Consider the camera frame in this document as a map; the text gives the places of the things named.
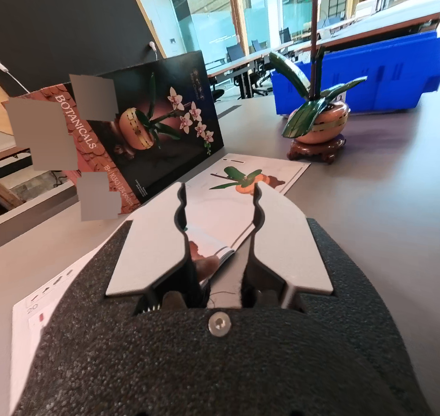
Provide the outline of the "instruction booklet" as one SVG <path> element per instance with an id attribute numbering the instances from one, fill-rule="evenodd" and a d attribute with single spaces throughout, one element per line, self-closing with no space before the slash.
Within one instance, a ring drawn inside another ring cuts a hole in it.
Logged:
<path id="1" fill-rule="evenodd" d="M 196 260 L 216 255 L 223 265 L 253 230 L 252 196 L 255 183 L 236 190 L 212 189 L 233 181 L 226 169 L 245 176 L 257 170 L 256 182 L 266 182 L 284 195 L 305 172 L 308 165 L 288 160 L 228 154 L 186 183 L 187 235 L 191 256 Z M 12 308 L 11 370 L 9 414 L 19 402 L 29 375 L 31 361 L 55 307 L 84 266 L 110 239 L 85 254 L 60 274 Z"/>

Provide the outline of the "wooden column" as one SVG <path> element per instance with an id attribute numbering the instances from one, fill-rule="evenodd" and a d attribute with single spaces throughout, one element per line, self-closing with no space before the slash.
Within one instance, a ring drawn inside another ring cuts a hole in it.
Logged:
<path id="1" fill-rule="evenodd" d="M 243 0 L 230 0 L 230 5 L 237 42 L 240 44 L 245 56 L 248 56 L 250 52 L 245 25 Z"/>

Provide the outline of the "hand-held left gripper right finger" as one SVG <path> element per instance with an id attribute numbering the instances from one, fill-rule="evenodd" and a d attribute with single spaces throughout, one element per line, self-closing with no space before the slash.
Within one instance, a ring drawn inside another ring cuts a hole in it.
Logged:
<path id="1" fill-rule="evenodd" d="M 332 295 L 333 285 L 305 214 L 264 182 L 255 186 L 248 257 L 248 307 L 292 308 L 297 294 Z"/>

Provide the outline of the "long wooden-edged office desk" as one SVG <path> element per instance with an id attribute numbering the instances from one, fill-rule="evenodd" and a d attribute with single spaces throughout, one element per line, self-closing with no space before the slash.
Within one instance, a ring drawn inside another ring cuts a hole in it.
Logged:
<path id="1" fill-rule="evenodd" d="M 280 44 L 273 48 L 263 49 L 250 55 L 243 56 L 236 61 L 221 64 L 207 70 L 207 76 L 212 89 L 215 89 L 217 83 L 222 83 L 228 79 L 239 78 L 239 88 L 241 99 L 253 98 L 253 92 L 250 81 L 250 71 L 253 71 L 259 60 L 264 60 L 271 51 L 281 51 L 284 48 L 294 45 L 292 41 Z"/>

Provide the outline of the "black orchid set box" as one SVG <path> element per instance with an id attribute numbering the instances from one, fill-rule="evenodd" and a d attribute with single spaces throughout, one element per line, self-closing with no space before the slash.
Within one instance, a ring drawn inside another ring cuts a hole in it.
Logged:
<path id="1" fill-rule="evenodd" d="M 129 214 L 223 147 L 201 50 L 70 80 L 18 96 L 63 110 L 77 151 L 77 185 L 106 173 Z"/>

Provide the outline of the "grey desk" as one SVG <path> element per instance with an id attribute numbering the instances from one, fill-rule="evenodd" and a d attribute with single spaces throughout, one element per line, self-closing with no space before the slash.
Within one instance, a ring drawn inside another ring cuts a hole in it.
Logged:
<path id="1" fill-rule="evenodd" d="M 313 162 L 286 196 L 369 278 L 439 415 L 439 92 L 415 110 L 351 115 L 332 165 Z M 1 415 L 9 415 L 12 308 L 126 219 L 85 221 L 76 203 L 1 247 Z"/>

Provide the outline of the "toy orchid plant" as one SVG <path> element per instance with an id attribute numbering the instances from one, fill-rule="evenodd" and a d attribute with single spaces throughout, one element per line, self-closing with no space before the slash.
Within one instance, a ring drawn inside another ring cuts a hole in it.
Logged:
<path id="1" fill-rule="evenodd" d="M 355 78 L 348 83 L 339 83 L 331 88 L 322 89 L 322 63 L 326 47 L 321 45 L 311 50 L 311 79 L 291 60 L 278 52 L 271 51 L 269 60 L 275 70 L 286 77 L 305 102 L 291 112 L 283 129 L 282 137 L 292 139 L 289 160 L 300 155 L 298 145 L 316 147 L 337 141 L 338 146 L 345 144 L 342 130 L 350 115 L 350 107 L 341 100 L 341 94 L 365 82 L 367 76 Z"/>

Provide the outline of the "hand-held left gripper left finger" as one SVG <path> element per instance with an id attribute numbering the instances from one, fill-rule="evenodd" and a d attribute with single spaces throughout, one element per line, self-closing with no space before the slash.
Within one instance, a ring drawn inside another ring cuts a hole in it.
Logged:
<path id="1" fill-rule="evenodd" d="M 185 184 L 176 182 L 129 216 L 106 296 L 142 293 L 190 257 L 185 207 Z"/>

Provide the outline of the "blue plastic bin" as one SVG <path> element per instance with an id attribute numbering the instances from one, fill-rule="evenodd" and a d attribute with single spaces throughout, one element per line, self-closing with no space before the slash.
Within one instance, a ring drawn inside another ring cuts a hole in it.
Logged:
<path id="1" fill-rule="evenodd" d="M 435 31 L 327 52 L 322 62 L 322 91 L 360 77 L 345 91 L 352 113 L 412 109 L 440 81 L 440 38 Z"/>

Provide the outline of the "black partition panel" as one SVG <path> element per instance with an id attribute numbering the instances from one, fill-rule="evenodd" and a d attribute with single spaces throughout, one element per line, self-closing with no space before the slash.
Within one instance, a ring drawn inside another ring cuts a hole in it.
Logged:
<path id="1" fill-rule="evenodd" d="M 140 0 L 0 0 L 0 60 L 30 92 L 70 74 L 103 74 L 165 52 Z M 1 72 L 9 96 L 25 91 Z"/>

